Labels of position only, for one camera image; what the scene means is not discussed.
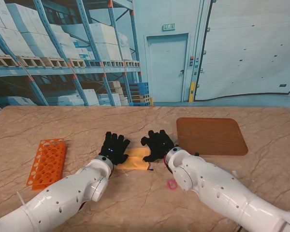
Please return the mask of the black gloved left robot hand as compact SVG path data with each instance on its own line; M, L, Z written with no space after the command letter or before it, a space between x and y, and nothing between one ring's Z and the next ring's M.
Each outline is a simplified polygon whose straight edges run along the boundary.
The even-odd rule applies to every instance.
M130 140L125 139L123 135L118 136L116 133L108 131L99 155L108 158L113 165L123 164L129 157L125 154L129 144Z

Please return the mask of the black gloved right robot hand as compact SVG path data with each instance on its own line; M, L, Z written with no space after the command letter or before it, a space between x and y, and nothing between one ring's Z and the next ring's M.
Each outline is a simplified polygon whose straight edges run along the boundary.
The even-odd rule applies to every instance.
M141 139L141 144L142 146L147 145L150 149L150 155L143 158L145 162L155 162L156 160L163 159L175 147L165 130L160 130L159 132L150 130L148 137Z

